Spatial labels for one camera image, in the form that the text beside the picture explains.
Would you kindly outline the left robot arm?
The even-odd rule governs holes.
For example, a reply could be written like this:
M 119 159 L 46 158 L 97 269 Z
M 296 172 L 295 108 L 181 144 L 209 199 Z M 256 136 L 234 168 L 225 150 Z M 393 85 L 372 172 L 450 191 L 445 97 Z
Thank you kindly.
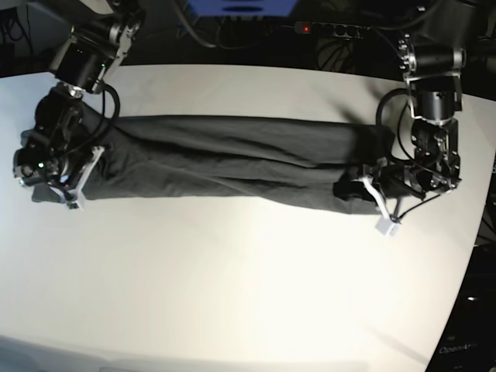
M 384 159 L 348 170 L 333 188 L 344 201 L 373 201 L 429 193 L 444 195 L 458 188 L 456 114 L 463 109 L 462 71 L 484 43 L 482 35 L 493 1 L 370 1 L 360 6 L 367 28 L 395 33 L 396 55 L 405 86 L 379 102 L 375 123 L 382 136 Z M 412 117 L 413 153 L 400 159 L 392 153 L 392 138 L 383 112 L 393 98 L 404 96 Z

